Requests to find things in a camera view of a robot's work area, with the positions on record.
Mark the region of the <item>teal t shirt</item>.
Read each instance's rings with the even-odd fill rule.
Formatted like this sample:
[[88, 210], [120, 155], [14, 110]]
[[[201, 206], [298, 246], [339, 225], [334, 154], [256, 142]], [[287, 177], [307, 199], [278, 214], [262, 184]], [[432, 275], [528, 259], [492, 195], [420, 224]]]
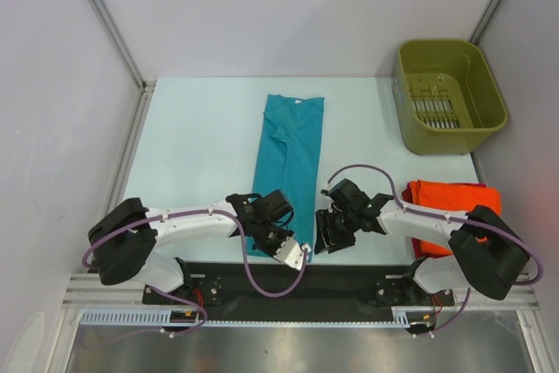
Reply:
[[252, 191], [281, 190], [294, 210], [295, 238], [314, 243], [314, 212], [324, 119], [322, 97], [270, 94], [264, 109]]

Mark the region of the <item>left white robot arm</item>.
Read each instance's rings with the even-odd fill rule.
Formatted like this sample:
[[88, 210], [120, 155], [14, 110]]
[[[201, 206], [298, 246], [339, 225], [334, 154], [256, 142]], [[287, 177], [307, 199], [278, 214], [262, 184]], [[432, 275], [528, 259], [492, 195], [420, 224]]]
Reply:
[[239, 237], [243, 253], [250, 239], [256, 250], [301, 270], [305, 252], [287, 227], [292, 218], [293, 207], [280, 190], [266, 196], [231, 194], [178, 210], [148, 208], [140, 198], [128, 198], [87, 233], [83, 264], [105, 286], [138, 281], [181, 303], [193, 292], [182, 248], [193, 239]]

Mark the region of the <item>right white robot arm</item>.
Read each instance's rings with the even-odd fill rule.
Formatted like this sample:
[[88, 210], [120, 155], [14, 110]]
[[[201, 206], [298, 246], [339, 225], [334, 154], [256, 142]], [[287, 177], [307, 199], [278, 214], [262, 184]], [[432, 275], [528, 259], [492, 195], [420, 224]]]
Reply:
[[459, 287], [504, 300], [529, 260], [520, 238], [484, 205], [471, 211], [428, 209], [388, 194], [369, 197], [348, 179], [322, 193], [330, 206], [315, 213], [315, 253], [349, 248], [359, 231], [415, 238], [449, 251], [447, 256], [422, 257], [411, 265], [403, 293], [413, 304]]

